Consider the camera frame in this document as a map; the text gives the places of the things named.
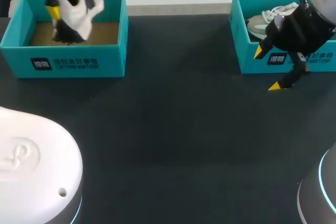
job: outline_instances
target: dark table surface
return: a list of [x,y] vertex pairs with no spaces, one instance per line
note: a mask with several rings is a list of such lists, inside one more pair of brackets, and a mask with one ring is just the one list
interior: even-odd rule
[[299,183],[336,140],[336,74],[268,92],[278,77],[240,75],[227,15],[130,17],[124,78],[16,80],[1,58],[0,105],[74,136],[83,224],[299,224]]

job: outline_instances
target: teal cardboard box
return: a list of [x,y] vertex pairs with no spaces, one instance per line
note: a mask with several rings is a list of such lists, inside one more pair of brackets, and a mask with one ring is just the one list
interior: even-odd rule
[[[235,43],[241,73],[283,73],[292,68],[289,55],[273,48],[262,60],[254,60],[258,42],[251,42],[245,20],[260,15],[263,10],[288,5],[299,0],[233,0],[230,26]],[[336,41],[329,40],[318,51],[307,56],[309,67],[314,72],[336,71]]]
[[[41,24],[51,27],[45,0],[20,0],[0,44],[0,50],[17,78],[108,78],[123,77],[128,40],[125,0],[104,0],[105,9],[93,20],[97,41],[90,45],[32,46]],[[99,44],[101,30],[116,24],[114,43]],[[51,32],[45,34],[50,38]]]

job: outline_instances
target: white fabric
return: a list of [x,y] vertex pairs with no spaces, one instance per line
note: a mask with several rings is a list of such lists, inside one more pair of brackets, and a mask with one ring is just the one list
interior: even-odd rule
[[92,19],[104,9],[103,0],[94,0],[95,7],[88,12],[85,0],[78,0],[76,6],[72,6],[68,0],[58,0],[58,2],[62,20],[87,40],[92,29]]
[[262,16],[264,18],[264,20],[267,22],[267,23],[270,23],[275,16],[278,16],[278,15],[284,15],[284,16],[287,16],[287,15],[290,15],[294,12],[294,10],[298,7],[299,5],[295,2],[289,4],[289,5],[286,5],[286,6],[277,6],[275,8],[273,8],[272,10],[266,10],[264,12],[262,12]]

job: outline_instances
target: yellow object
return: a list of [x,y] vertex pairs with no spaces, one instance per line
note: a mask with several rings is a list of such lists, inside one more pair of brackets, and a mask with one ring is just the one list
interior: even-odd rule
[[51,17],[56,20],[61,19],[61,13],[59,11],[59,6],[46,6]]
[[254,55],[254,59],[256,59],[261,52],[262,52],[262,48],[260,47],[260,45],[258,45],[258,49],[256,51],[256,54]]
[[270,87],[268,89],[268,91],[271,91],[271,90],[278,90],[278,89],[281,89],[280,85],[278,82],[274,83],[272,87]]

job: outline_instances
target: shoe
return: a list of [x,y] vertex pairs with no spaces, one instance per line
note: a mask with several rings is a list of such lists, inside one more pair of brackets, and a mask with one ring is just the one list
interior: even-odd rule
[[80,43],[88,40],[92,19],[104,10],[104,0],[58,0],[61,20],[53,21],[53,40]]
[[265,29],[268,24],[274,19],[274,17],[278,15],[290,15],[298,6],[299,5],[297,3],[293,2],[286,6],[278,6],[273,8],[272,10],[264,11],[261,13],[261,15],[254,16],[247,20],[247,30],[253,36],[259,39],[265,39]]

